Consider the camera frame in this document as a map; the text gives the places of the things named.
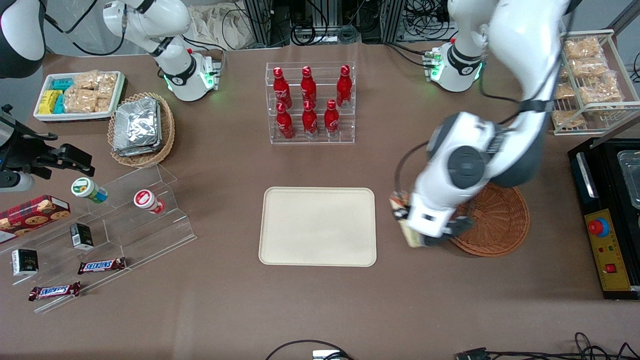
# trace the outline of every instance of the round woven basket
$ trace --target round woven basket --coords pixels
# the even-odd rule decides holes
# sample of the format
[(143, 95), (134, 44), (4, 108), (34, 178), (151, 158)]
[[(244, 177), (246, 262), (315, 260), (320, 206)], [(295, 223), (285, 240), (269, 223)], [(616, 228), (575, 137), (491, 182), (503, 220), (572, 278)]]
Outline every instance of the round woven basket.
[[(173, 147), (173, 140), (175, 138), (175, 123), (173, 121), (173, 114), (171, 113), (171, 109), (169, 109), (169, 105), (166, 101), (157, 94), (150, 94), (147, 92), (143, 92), (142, 94), (136, 94), (131, 97), (128, 97), (122, 101), (125, 102), (133, 102), (142, 99), (143, 97), (153, 97), (160, 103), (160, 121), (162, 123), (162, 141), (163, 146), (162, 149), (158, 152), (152, 152), (149, 154), (141, 154), (134, 156), (119, 156), (113, 150), (111, 151), (111, 157), (116, 159), (117, 162), (127, 165), (130, 167), (146, 167), (153, 163), (159, 163), (169, 155), (171, 148)], [(109, 145), (113, 148), (113, 127), (115, 123), (116, 114), (111, 114), (111, 119), (109, 120), (109, 132), (107, 133), (107, 141)]]
[(514, 251), (529, 232), (529, 208), (516, 188), (488, 184), (469, 203), (461, 205), (457, 214), (468, 213), (476, 224), (452, 239), (469, 254), (496, 258)]

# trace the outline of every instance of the red bottle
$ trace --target red bottle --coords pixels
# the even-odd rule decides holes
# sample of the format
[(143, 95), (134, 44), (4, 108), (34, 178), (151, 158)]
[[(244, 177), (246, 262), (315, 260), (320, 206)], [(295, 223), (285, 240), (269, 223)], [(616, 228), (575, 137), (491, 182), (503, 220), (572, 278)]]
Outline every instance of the red bottle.
[(289, 84), (282, 75), (282, 68), (273, 68), (273, 75), (275, 80), (273, 81), (273, 91), (276, 93), (276, 99), (278, 102), (284, 104), (285, 109), (291, 109), (291, 92), (289, 91)]
[(278, 115), (276, 115), (276, 121), (278, 122), (278, 128), (286, 139), (290, 139), (296, 135), (296, 130), (293, 128), (293, 124), (291, 123), (291, 115), (287, 113), (287, 109), (284, 104), (279, 102), (276, 105), (276, 110), (278, 110)]
[(313, 139), (318, 136), (318, 116), (310, 101), (303, 103), (305, 111), (302, 113), (302, 124), (305, 126), (305, 136)]
[(326, 111), (324, 112), (324, 130), (330, 138), (335, 138), (340, 134), (338, 130), (338, 119), (340, 114), (335, 109), (335, 100), (330, 99), (326, 102)]
[(311, 68), (305, 66), (302, 68), (302, 81), (300, 82), (302, 88), (302, 101), (311, 102), (312, 109), (316, 108), (316, 81), (311, 76)]
[(351, 69), (349, 65), (343, 65), (340, 68), (340, 79), (338, 79), (338, 96), (336, 103), (338, 107), (350, 108), (351, 107), (351, 87), (353, 82), (351, 81)]

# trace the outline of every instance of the yellow snack box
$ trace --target yellow snack box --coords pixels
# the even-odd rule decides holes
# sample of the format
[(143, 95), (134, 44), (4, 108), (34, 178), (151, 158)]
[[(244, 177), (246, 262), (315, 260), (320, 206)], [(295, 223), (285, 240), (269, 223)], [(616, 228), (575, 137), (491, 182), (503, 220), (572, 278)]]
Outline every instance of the yellow snack box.
[(58, 96), (62, 95), (62, 90), (46, 90), (42, 96), (42, 101), (38, 105), (38, 112), (41, 114), (52, 114), (56, 107)]

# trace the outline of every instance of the black machine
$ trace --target black machine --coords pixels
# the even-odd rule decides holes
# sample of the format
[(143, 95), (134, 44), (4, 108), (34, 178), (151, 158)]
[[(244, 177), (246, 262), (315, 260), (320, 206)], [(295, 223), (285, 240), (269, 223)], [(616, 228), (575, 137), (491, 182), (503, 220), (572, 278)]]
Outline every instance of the black machine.
[(640, 139), (569, 151), (605, 299), (640, 300)]

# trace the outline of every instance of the table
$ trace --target table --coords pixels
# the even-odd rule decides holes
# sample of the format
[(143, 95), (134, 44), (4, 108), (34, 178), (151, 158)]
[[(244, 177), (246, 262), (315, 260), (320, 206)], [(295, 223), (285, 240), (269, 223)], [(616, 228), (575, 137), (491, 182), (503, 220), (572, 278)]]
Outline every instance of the table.
[[(432, 44), (416, 45), (430, 49)], [(268, 140), (267, 61), (357, 56), (358, 119), (353, 145), (276, 147)], [(574, 350), (573, 333), (617, 348), (640, 346), (635, 302), (602, 300), (566, 151), (583, 137), (547, 136), (538, 175), (520, 187), (531, 230), (514, 253), (470, 258), (452, 247), (411, 249), (388, 195), (400, 157), (447, 115), (470, 110), (501, 120), (512, 104), (481, 97), (477, 85), (451, 94), (382, 45), (284, 47), (228, 54), (219, 91), (184, 103), (156, 78), (150, 56), (48, 56), (44, 73), (120, 70), (127, 95), (155, 92), (177, 122), (163, 165), (178, 177), (180, 207), (198, 239), (50, 313), (2, 277), (0, 357), (11, 359), (264, 359), (286, 341), (337, 344), (361, 360), (452, 359), (456, 352)], [(497, 61), (487, 92), (518, 96)], [(93, 154), (95, 180), (132, 169), (111, 159), (106, 123), (39, 124)], [(411, 188), (425, 158), (407, 162)], [(78, 174), (54, 170), (28, 193), (2, 194), (7, 206), (48, 193), (69, 199)], [(378, 260), (369, 268), (267, 266), (258, 259), (262, 197), (270, 186), (357, 186), (376, 196)], [(296, 345), (277, 359), (310, 359)]]

